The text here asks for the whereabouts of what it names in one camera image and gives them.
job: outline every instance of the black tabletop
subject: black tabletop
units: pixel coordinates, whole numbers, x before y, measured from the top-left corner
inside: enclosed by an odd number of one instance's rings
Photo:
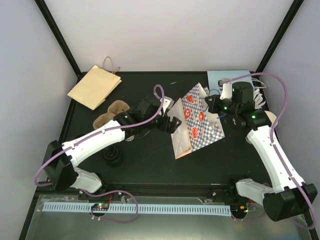
[[[120,83],[95,110],[77,103],[67,129],[66,140],[93,131],[93,122],[107,112],[115,100],[123,100],[131,107],[153,94],[160,84],[166,96],[177,100],[196,83],[208,85],[206,72],[119,72]],[[124,163],[109,167],[102,152],[89,157],[80,168],[96,172],[107,183],[123,184],[227,184],[230,179],[247,176],[258,183],[269,183],[270,177],[255,148],[247,143],[244,132],[236,128],[229,117],[221,118],[225,138],[182,158],[175,159],[168,133],[152,130],[133,141],[122,141],[119,148]]]

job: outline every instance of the cable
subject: cable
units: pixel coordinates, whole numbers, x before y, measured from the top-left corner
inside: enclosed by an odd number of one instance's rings
[[[114,193],[123,193],[123,194],[127,194],[129,195],[134,203],[135,203],[135,214],[133,216],[133,218],[131,218],[130,220],[127,220],[127,221],[119,221],[119,220],[114,220],[114,219],[111,219],[111,218],[108,218],[108,217],[103,217],[103,216],[100,216],[100,217],[97,217],[97,216],[94,216],[94,208],[91,210],[91,216],[93,218],[97,218],[97,219],[102,219],[102,220],[107,220],[107,221],[110,221],[110,222],[113,222],[113,223],[117,223],[117,224],[129,224],[129,223],[132,223],[134,220],[136,220],[136,218],[138,217],[138,202],[137,202],[137,199],[129,192],[127,191],[123,191],[123,190],[114,190],[114,191],[108,191],[108,192],[105,192],[105,193],[102,193],[102,194],[98,194],[98,195],[94,195],[86,190],[82,190],[85,194],[87,194],[88,196],[90,197],[93,197],[93,198],[99,198],[99,197],[103,197],[103,196],[106,196],[106,195],[109,195],[109,194],[114,194]]]
[[[240,219],[240,218],[235,218],[235,216],[231,213],[231,217],[235,220],[235,221],[241,221],[241,222],[254,222],[257,220],[260,220],[262,218],[264,218],[267,214],[263,213],[261,216],[258,216],[256,218],[252,218],[252,219]]]
[[[150,133],[150,132],[151,132],[151,130],[148,130],[144,135],[142,135],[142,136],[136,136],[135,138],[136,138],[136,139],[141,139],[141,138],[147,136],[148,133]]]
[[[217,119],[223,118],[223,117],[225,117],[225,116],[227,116],[227,114],[223,114],[223,115],[221,115],[221,116],[218,116]]]
[[[211,89],[211,90],[209,91],[209,96],[210,96],[210,93],[211,93],[212,91],[217,91],[218,94],[220,95],[220,91],[219,91],[218,89],[213,88],[213,89]]]
[[[233,78],[233,79],[225,79],[222,81],[223,84],[225,83],[229,83],[229,82],[232,82],[232,81],[235,81],[235,80],[239,80],[239,79],[243,79],[243,78],[246,78],[246,77],[252,77],[252,76],[260,76],[260,75],[264,75],[264,76],[270,76],[270,77],[273,77],[275,79],[277,79],[281,84],[282,84],[282,87],[283,87],[283,90],[284,90],[284,103],[283,103],[283,106],[282,106],[282,109],[279,113],[279,115],[277,116],[277,118],[275,119],[274,123],[272,124],[271,126],[271,130],[270,130],[270,140],[271,140],[271,143],[273,144],[274,143],[274,131],[275,131],[275,127],[276,125],[278,124],[279,122],[279,119],[282,117],[287,105],[288,105],[288,88],[285,84],[285,82],[280,78],[278,77],[277,75],[274,75],[272,73],[266,73],[266,72],[255,72],[255,73],[251,73],[251,74],[246,74],[246,75],[243,75],[243,76],[239,76],[239,77],[236,77],[236,78]],[[287,172],[287,174],[289,175],[289,178],[294,182],[294,184],[296,185],[296,187],[299,189],[299,191],[301,192],[303,198],[305,199],[307,205],[309,206],[309,209],[310,209],[310,212],[311,212],[311,216],[312,216],[312,219],[313,219],[313,223],[312,225],[310,226],[305,226],[305,225],[302,225],[301,223],[299,222],[296,222],[294,221],[293,219],[290,219],[290,221],[292,223],[294,223],[295,225],[297,225],[298,227],[300,228],[303,228],[303,229],[306,229],[306,230],[311,230],[311,229],[314,229],[317,225],[317,215],[316,215],[316,211],[314,209],[314,207],[312,206],[312,203],[310,202],[308,196],[306,195],[305,191],[302,189],[302,187],[299,185],[299,183],[297,182],[297,180],[293,177],[293,174],[291,173],[290,169],[288,168],[286,162],[284,161],[284,159],[282,158],[277,146],[275,144],[272,145],[277,156],[279,157],[285,171]]]
[[[252,81],[261,83],[261,85],[262,85],[262,86],[253,86],[254,89],[265,89],[265,88],[267,88],[267,85],[266,85],[263,81],[260,81],[260,80],[257,79],[257,78],[254,78],[254,77],[253,77],[253,78],[252,78]]]
[[[109,204],[111,203],[112,198],[113,198],[113,195],[112,195],[112,194],[110,194],[110,197],[109,197]]]
[[[249,202],[250,202],[249,207],[250,207],[251,203],[253,204],[253,206],[254,206],[255,208],[257,207],[257,206],[256,206],[256,203],[255,203],[254,201],[252,201],[251,199],[249,199]]]
[[[146,123],[152,121],[152,120],[153,120],[156,116],[158,116],[158,114],[161,112],[162,107],[163,107],[164,102],[165,102],[165,91],[164,91],[164,89],[163,89],[163,87],[162,87],[161,85],[157,84],[157,85],[154,86],[154,88],[153,88],[153,94],[155,95],[156,98],[159,98],[159,96],[158,96],[158,94],[157,94],[157,92],[156,92],[157,88],[160,89],[161,94],[162,94],[162,96],[161,96],[161,98],[160,98],[160,99],[161,99],[161,103],[160,103],[160,106],[159,106],[158,110],[155,112],[155,114],[154,114],[152,117],[150,117],[149,119],[147,119],[147,120],[145,120],[145,121],[142,121],[142,122],[139,122],[139,123],[135,123],[135,124],[131,124],[131,125],[110,127],[110,128],[105,129],[104,131],[106,132],[106,131],[111,131],[111,130],[115,130],[115,129],[134,128],[134,127],[138,127],[138,126],[141,126],[141,125],[143,125],[143,124],[146,124]],[[92,133],[91,135],[89,135],[89,136],[81,139],[80,141],[76,142],[76,143],[74,144],[74,146],[76,147],[76,146],[78,146],[79,144],[83,143],[84,141],[86,141],[86,140],[88,140],[88,139],[90,139],[90,138],[92,138],[92,137],[94,137],[94,136],[96,136],[96,135],[99,135],[99,134],[101,134],[101,133],[102,133],[102,130],[101,130],[101,131],[97,131],[97,132],[95,132],[95,133]],[[46,161],[46,162],[39,168],[39,170],[36,172],[36,174],[35,174],[35,176],[34,176],[34,178],[33,178],[34,184],[37,185],[38,187],[45,187],[45,186],[52,185],[52,184],[53,184],[52,182],[39,183],[39,182],[37,181],[37,178],[38,178],[39,174],[40,174],[41,171],[42,171],[46,166],[48,166],[53,160],[55,160],[57,157],[59,157],[60,155],[64,154],[65,152],[67,152],[67,151],[69,151],[69,150],[71,150],[71,149],[72,149],[71,146],[70,146],[70,147],[67,147],[66,149],[58,152],[57,154],[53,155],[48,161]]]
[[[218,94],[220,95],[220,91],[219,91],[218,89],[213,88],[213,89],[211,89],[211,90],[209,91],[208,96],[210,96],[210,93],[211,93],[212,91],[217,91]]]

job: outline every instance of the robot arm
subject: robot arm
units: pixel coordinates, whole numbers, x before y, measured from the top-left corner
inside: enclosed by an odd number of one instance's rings
[[[272,187],[265,186],[250,178],[235,183],[237,193],[263,206],[273,221],[303,214],[309,207],[291,180],[296,179],[307,194],[311,203],[317,195],[313,184],[305,184],[304,179],[293,168],[276,137],[270,139],[271,121],[262,109],[255,109],[252,85],[248,82],[224,83],[221,95],[205,98],[210,113],[222,113],[231,116],[237,127],[243,129],[249,142],[258,152],[270,176]],[[289,177],[280,157],[292,172]]]
[[[92,172],[80,169],[78,165],[96,152],[125,139],[139,135],[144,130],[159,129],[166,133],[174,133],[180,126],[181,121],[167,116],[174,101],[164,97],[161,112],[146,124],[139,125],[150,119],[160,107],[159,99],[155,97],[144,98],[137,107],[115,116],[113,120],[99,129],[96,129],[82,137],[72,141],[59,144],[58,141],[51,142],[46,150],[44,161],[48,161],[57,152],[65,151],[58,159],[44,168],[53,187],[58,191],[67,188],[86,190],[95,193],[103,186],[100,177]]]

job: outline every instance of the white wall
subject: white wall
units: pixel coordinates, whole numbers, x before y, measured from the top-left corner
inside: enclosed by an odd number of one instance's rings
[[[320,191],[320,1],[304,1],[272,56],[265,72],[281,77],[289,94],[288,107],[277,127],[288,158],[306,183]],[[284,91],[269,77],[266,97],[270,109],[279,113]],[[320,218],[320,195],[314,201]]]
[[[1,1],[0,23],[0,239],[16,240],[76,75],[33,0]]]
[[[46,0],[82,71],[255,71],[292,1]]]

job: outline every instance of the red heart print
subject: red heart print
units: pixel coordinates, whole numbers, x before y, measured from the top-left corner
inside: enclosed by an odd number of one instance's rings
[[[189,103],[192,103],[192,104],[195,103],[194,97],[192,96],[192,94],[186,96],[185,99],[186,99]]]

